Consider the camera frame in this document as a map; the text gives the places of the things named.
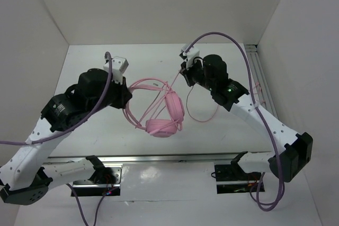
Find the pink headphones with cable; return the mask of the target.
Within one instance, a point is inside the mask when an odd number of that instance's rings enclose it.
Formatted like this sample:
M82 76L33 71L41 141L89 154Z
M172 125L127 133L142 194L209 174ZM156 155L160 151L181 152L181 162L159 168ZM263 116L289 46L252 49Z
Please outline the pink headphones with cable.
M129 104L122 110L126 120L135 129L143 130L152 137L169 138L183 129L185 113L189 113L188 102L173 89L177 77L171 83L158 78L143 78L129 86L129 92L137 90L156 91L157 95L140 118L136 118Z

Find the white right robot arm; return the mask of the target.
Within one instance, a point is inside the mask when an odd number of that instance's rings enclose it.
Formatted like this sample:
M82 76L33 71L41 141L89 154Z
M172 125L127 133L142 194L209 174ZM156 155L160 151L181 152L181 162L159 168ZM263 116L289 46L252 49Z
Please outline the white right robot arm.
M182 53L181 75L188 86L198 84L207 89L212 99L231 114L246 122L262 137L275 142L272 152L241 152L231 164L236 179L249 173L270 171L289 183L310 162L313 138L299 134L280 122L263 106L257 104L249 91L228 77L227 65L219 55L189 57Z

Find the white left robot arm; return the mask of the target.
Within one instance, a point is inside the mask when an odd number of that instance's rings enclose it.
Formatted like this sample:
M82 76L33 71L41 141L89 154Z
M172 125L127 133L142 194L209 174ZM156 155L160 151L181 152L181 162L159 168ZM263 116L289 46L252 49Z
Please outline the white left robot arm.
M41 111L41 116L25 145L1 167L1 199L4 203L31 205L46 193L78 180L100 183L112 181L112 170L97 156L61 165L45 165L56 147L89 116L110 106L125 108L132 98L122 71L92 68L79 76L78 82L55 95Z

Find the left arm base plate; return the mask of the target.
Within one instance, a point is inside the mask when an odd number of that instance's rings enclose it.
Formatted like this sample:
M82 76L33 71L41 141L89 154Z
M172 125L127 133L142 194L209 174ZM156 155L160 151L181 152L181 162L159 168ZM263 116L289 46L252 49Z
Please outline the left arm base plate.
M104 164L106 168L99 178L77 180L72 187L79 197L120 196L122 164Z

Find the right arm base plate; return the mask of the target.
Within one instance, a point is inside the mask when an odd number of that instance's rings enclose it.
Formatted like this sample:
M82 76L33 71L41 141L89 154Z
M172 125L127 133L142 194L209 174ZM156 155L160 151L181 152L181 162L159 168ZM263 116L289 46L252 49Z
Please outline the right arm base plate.
M216 180L217 194L238 194L255 192L261 173L244 173L237 176L231 165L215 165L211 177Z

